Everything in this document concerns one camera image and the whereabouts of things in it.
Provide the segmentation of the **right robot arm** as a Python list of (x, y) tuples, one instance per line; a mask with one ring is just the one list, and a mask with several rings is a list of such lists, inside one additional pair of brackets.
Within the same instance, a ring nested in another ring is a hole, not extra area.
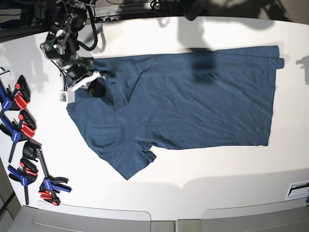
[[(95, 4), (95, 0), (63, 0), (40, 48), (44, 56), (59, 69), (64, 90), (69, 89), (67, 81), (70, 80), (71, 88), (77, 88), (80, 84), (80, 88), (91, 97), (102, 97), (105, 87), (98, 79), (104, 78), (103, 72), (91, 70), (94, 65), (93, 58), (81, 57), (78, 54), (80, 48), (93, 51), (98, 44), (92, 12)], [(87, 19), (90, 19), (94, 36), (92, 46), (78, 40), (78, 32), (85, 27)]]

